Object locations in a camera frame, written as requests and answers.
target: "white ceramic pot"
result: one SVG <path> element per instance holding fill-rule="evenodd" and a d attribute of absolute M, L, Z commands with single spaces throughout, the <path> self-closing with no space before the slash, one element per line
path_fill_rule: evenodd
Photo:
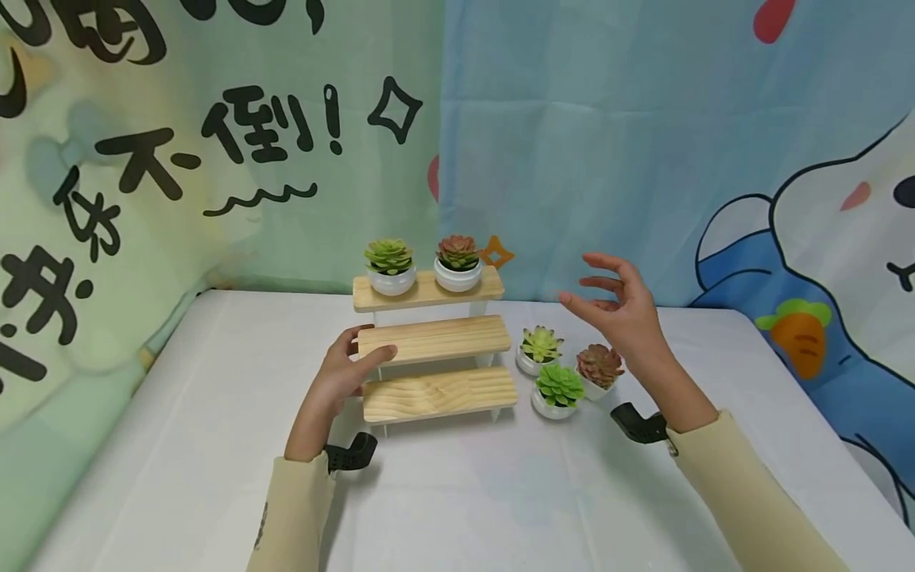
<path fill-rule="evenodd" d="M 371 287 L 383 296 L 400 296 L 413 287 L 416 282 L 416 266 L 399 275 L 379 274 L 366 269 Z"/>
<path fill-rule="evenodd" d="M 531 392 L 531 405 L 533 405 L 534 411 L 547 419 L 553 419 L 554 421 L 565 419 L 572 415 L 577 409 L 577 407 L 557 407 L 555 405 L 547 404 L 544 395 L 541 394 L 540 390 L 536 387 L 534 387 Z"/>
<path fill-rule="evenodd" d="M 605 395 L 613 391 L 614 387 L 617 386 L 617 383 L 613 382 L 609 389 L 604 389 L 600 385 L 591 382 L 591 380 L 582 375 L 577 367 L 575 368 L 575 373 L 577 373 L 578 377 L 581 378 L 581 384 L 585 387 L 585 397 L 590 401 L 597 401 L 602 399 Z"/>
<path fill-rule="evenodd" d="M 540 375 L 540 369 L 545 365 L 555 362 L 555 360 L 550 360 L 549 362 L 538 363 L 528 357 L 524 350 L 521 349 L 521 346 L 518 346 L 518 350 L 515 352 L 515 363 L 518 364 L 518 367 L 522 372 L 527 373 L 532 377 L 537 377 Z"/>
<path fill-rule="evenodd" d="M 438 260 L 436 256 L 436 282 L 448 292 L 467 292 L 479 282 L 483 274 L 483 261 L 478 261 L 477 265 L 466 272 L 455 272 L 448 270 L 445 265 Z"/>

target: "wooden shelf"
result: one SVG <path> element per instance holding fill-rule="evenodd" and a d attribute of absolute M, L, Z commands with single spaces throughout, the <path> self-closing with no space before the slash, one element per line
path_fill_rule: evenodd
<path fill-rule="evenodd" d="M 363 416 L 369 425 L 475 413 L 518 403 L 514 382 L 504 367 L 366 383 L 362 391 Z"/>
<path fill-rule="evenodd" d="M 364 357 L 381 346 L 394 344 L 397 355 L 387 365 L 438 362 L 511 348 L 511 337 L 501 316 L 445 319 L 403 324 L 359 332 L 359 355 Z"/>
<path fill-rule="evenodd" d="M 505 286 L 499 278 L 499 271 L 495 266 L 489 265 L 483 266 L 479 284 L 460 294 L 448 292 L 439 286 L 436 282 L 436 273 L 432 270 L 417 272 L 416 284 L 406 293 L 395 297 L 382 296 L 375 292 L 368 276 L 356 276 L 352 281 L 352 305 L 360 313 L 498 300 L 503 294 Z"/>

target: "black wrist mount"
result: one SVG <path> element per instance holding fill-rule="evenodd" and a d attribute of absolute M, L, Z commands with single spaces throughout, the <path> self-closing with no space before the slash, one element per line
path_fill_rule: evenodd
<path fill-rule="evenodd" d="M 623 434 L 636 443 L 648 445 L 667 440 L 667 420 L 660 411 L 645 419 L 636 411 L 635 405 L 627 402 L 611 411 L 610 416 Z"/>
<path fill-rule="evenodd" d="M 378 447 L 378 439 L 368 433 L 357 433 L 352 439 L 350 448 L 336 445 L 325 445 L 328 454 L 328 471 L 365 469 L 371 463 L 371 456 Z"/>

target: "sleeve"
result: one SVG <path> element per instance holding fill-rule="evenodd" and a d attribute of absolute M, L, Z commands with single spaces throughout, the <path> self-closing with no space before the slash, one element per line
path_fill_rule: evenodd
<path fill-rule="evenodd" d="M 308 463 L 275 459 L 247 572 L 317 572 L 335 486 L 327 453 Z"/>
<path fill-rule="evenodd" d="M 747 572 L 848 567 L 769 473 L 734 417 L 688 433 L 667 429 L 672 455 Z"/>

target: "finger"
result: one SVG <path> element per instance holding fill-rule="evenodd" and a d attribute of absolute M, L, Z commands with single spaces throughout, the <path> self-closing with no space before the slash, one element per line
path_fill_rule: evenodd
<path fill-rule="evenodd" d="M 341 333 L 337 337 L 337 339 L 334 340 L 334 343 L 330 345 L 330 348 L 334 349 L 334 350 L 348 351 L 350 344 L 356 339 L 356 336 L 359 335 L 359 332 L 363 331 L 364 329 L 374 328 L 374 327 L 375 326 L 373 324 L 362 324 L 361 326 L 353 326 L 352 328 L 346 328 L 343 330 L 343 333 Z"/>
<path fill-rule="evenodd" d="M 623 291 L 623 283 L 616 278 L 611 278 L 609 276 L 585 276 L 578 281 L 578 284 L 581 286 L 590 286 L 592 288 L 603 288 L 617 296 L 622 294 Z"/>
<path fill-rule="evenodd" d="M 355 362 L 357 371 L 361 377 L 365 377 L 371 370 L 392 360 L 395 355 L 397 355 L 397 346 L 392 345 L 375 348 L 369 352 L 369 355 Z"/>
<path fill-rule="evenodd" d="M 605 312 L 615 312 L 619 309 L 619 302 L 613 300 L 591 300 L 591 306 L 600 308 Z"/>
<path fill-rule="evenodd" d="M 641 284 L 639 269 L 625 258 L 603 253 L 587 253 L 582 258 L 592 268 L 603 268 L 617 273 L 624 284 Z"/>
<path fill-rule="evenodd" d="M 575 294 L 569 294 L 568 292 L 563 292 L 559 295 L 559 303 L 565 306 L 565 309 L 583 319 L 588 324 L 591 324 L 595 328 L 597 328 L 597 324 L 600 321 L 601 316 L 606 315 L 606 312 L 600 308 L 592 306 L 582 298 L 576 296 Z"/>

